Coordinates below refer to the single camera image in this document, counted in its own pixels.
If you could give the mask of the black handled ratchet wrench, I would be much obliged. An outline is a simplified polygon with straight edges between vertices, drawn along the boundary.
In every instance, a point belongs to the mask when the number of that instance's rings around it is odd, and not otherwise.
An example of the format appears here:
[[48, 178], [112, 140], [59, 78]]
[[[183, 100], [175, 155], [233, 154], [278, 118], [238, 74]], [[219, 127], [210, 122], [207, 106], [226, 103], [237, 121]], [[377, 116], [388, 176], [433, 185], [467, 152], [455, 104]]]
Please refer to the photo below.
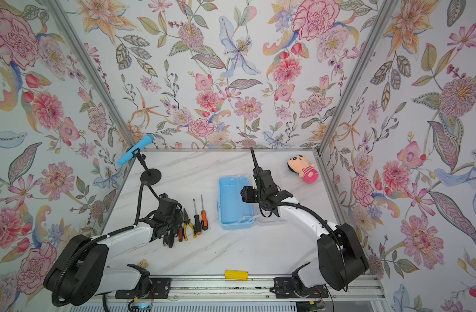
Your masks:
[[174, 246], [174, 238], [175, 238], [174, 232], [172, 231], [170, 232], [169, 237], [167, 239], [167, 245], [169, 248], [172, 248]]

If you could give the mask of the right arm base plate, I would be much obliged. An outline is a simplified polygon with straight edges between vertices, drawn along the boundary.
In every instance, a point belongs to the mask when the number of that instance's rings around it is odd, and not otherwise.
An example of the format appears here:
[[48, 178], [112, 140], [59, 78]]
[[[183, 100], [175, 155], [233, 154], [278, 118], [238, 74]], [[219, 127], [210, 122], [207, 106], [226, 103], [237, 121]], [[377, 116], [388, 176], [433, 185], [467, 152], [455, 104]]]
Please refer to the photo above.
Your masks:
[[307, 288], [299, 280], [276, 277], [273, 287], [269, 289], [279, 299], [325, 299], [330, 295], [325, 285]]

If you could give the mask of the blue plastic tool box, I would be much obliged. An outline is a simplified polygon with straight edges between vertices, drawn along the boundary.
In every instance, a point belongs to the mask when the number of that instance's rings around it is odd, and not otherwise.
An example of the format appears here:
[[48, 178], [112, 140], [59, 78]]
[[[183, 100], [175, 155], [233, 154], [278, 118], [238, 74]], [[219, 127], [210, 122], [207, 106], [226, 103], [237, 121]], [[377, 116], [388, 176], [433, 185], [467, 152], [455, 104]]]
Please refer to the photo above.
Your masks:
[[241, 197], [243, 187], [249, 186], [246, 176], [228, 176], [219, 179], [217, 210], [219, 222], [224, 230], [244, 230], [252, 227], [255, 212], [252, 204]]

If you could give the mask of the clear tool box lid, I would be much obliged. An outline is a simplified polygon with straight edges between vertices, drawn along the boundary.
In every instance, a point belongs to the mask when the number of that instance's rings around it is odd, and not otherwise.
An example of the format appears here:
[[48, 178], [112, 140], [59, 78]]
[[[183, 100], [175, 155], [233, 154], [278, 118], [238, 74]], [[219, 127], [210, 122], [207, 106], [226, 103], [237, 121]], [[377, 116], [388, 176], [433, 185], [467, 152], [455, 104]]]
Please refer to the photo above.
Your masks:
[[286, 223], [286, 220], [277, 217], [275, 214], [272, 214], [270, 217], [264, 217], [263, 215], [258, 214], [254, 217], [254, 220], [259, 226], [279, 226]]

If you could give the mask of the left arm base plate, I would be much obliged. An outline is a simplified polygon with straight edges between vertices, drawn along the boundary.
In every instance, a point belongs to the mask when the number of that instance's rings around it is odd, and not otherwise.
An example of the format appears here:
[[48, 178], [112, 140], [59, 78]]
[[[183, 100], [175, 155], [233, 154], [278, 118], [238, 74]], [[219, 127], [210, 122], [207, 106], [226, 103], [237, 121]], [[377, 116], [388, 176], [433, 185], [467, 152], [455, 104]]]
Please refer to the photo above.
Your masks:
[[132, 290], [117, 291], [115, 299], [168, 299], [171, 282], [170, 278], [144, 279]]

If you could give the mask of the yellow black pliers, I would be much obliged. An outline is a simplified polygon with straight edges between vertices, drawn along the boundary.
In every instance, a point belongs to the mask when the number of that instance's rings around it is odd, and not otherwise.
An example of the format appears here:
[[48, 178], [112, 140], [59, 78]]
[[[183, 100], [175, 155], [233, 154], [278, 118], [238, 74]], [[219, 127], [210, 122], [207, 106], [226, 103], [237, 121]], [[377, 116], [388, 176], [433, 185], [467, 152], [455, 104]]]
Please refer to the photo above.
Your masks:
[[193, 226], [192, 222], [189, 219], [187, 211], [185, 209], [183, 209], [183, 239], [185, 241], [188, 241], [188, 235], [187, 235], [187, 229], [188, 228], [191, 228], [192, 230], [194, 230], [194, 226]]

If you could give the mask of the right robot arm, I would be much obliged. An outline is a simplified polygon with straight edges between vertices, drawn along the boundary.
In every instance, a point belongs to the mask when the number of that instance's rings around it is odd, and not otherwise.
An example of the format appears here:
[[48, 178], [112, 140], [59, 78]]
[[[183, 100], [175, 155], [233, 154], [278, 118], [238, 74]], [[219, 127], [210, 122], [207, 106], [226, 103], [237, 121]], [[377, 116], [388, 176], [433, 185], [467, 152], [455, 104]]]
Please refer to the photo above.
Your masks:
[[290, 192], [278, 188], [270, 170], [256, 168], [253, 178], [256, 186], [243, 187], [242, 201], [258, 204], [271, 216], [295, 225], [317, 246], [317, 261], [311, 261], [292, 273], [291, 282], [298, 294], [318, 285], [345, 291], [352, 281], [369, 269], [369, 262], [352, 226], [329, 222], [301, 205]]

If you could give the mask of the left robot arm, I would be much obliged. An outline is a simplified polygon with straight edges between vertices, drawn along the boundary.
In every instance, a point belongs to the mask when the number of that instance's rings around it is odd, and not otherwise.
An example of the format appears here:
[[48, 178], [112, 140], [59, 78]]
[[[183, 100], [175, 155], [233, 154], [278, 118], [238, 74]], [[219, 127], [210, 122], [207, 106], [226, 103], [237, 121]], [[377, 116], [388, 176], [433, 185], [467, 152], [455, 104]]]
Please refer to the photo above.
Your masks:
[[147, 269], [127, 264], [112, 266], [112, 261], [126, 251], [161, 239], [183, 224], [183, 207], [162, 195], [158, 208], [146, 217], [137, 217], [131, 226], [110, 233], [73, 237], [44, 278], [56, 307], [80, 306], [96, 295], [126, 291], [135, 297], [147, 295], [152, 288]]

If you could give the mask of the green black small screwdriver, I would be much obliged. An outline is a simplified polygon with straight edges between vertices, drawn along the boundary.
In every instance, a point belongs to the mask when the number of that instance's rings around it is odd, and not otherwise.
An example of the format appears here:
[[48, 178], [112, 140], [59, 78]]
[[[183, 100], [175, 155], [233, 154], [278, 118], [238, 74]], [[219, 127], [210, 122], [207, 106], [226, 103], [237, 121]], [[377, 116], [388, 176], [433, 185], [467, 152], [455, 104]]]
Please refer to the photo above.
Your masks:
[[169, 245], [169, 234], [166, 233], [164, 236], [163, 236], [163, 246], [168, 246]]

